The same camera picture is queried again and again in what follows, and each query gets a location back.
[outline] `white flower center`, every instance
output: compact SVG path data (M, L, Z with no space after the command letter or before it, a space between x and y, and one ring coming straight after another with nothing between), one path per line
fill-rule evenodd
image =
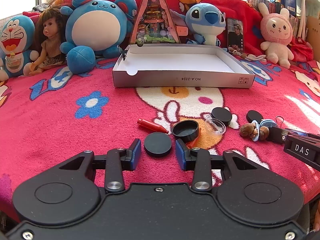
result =
M85 107L87 108L94 107L98 103L98 101L99 100L97 98L91 98L85 103Z

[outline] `metal screw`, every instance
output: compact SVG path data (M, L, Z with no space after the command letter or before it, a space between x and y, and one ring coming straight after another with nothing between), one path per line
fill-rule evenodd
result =
M208 189L209 188L209 183L205 181L198 181L195 183L195 188L196 189Z
M162 187L156 187L156 188L155 188L155 191L156 191L156 192L163 192L164 189L163 189Z
M293 240L294 238L296 237L296 234L294 232L288 232L286 235L285 235L285 240Z
M33 234L30 233L30 232L23 232L22 233L22 237L25 239L25 240L32 240L33 239Z
M109 189L120 189L122 184L119 181L111 181L107 184L107 188Z

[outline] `red marker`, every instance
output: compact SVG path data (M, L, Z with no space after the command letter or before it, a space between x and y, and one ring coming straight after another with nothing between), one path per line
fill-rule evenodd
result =
M138 119L137 124L149 128L150 130L153 130L155 132L169 133L162 125L144 119Z
M191 141L191 142L187 142L186 146L189 149L192 149L193 147L195 147L197 142L198 142L198 140L199 140L199 138L200 138L200 136L201 136L201 128L199 127L199 135L198 135L198 137L196 139L194 139L193 141Z

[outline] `smartphone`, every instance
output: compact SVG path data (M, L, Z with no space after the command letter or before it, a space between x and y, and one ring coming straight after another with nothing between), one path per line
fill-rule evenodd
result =
M244 52L243 22L228 18L228 49L230 52Z

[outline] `blue plush toy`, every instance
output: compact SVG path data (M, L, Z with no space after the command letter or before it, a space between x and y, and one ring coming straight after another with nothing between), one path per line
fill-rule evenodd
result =
M35 36L35 25L23 15L7 22L0 33L0 81L30 72L30 64L39 57L35 50L29 50Z
M210 3L198 3L192 6L186 16L171 11L173 16L179 16L186 22L188 29L193 33L195 41L187 44L204 44L220 46L217 36L226 28L226 14Z
M135 0L72 0L76 8L64 6L62 14L70 15L66 25L66 42L60 50L67 54L69 70L73 74L90 71L95 66L95 55L119 57L120 45L132 30L137 12Z

